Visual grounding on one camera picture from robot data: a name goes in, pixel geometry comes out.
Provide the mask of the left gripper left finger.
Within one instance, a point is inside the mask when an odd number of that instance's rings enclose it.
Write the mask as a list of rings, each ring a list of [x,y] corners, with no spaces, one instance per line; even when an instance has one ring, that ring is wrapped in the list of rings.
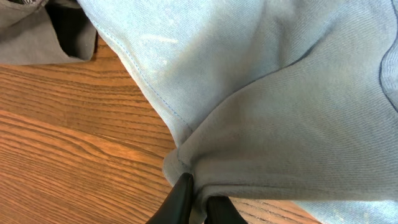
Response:
[[[187,224],[192,211],[193,176],[183,173],[147,224]]]

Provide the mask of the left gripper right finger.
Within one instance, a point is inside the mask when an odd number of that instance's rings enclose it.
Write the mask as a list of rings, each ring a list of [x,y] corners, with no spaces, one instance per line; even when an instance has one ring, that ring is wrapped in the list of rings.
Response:
[[[212,196],[207,200],[205,224],[248,224],[229,197]]]

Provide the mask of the light blue printed t-shirt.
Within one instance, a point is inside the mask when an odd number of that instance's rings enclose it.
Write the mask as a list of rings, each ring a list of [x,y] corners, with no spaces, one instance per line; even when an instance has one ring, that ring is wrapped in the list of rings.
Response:
[[[397,2],[80,2],[164,120],[191,223],[212,195],[397,222]]]

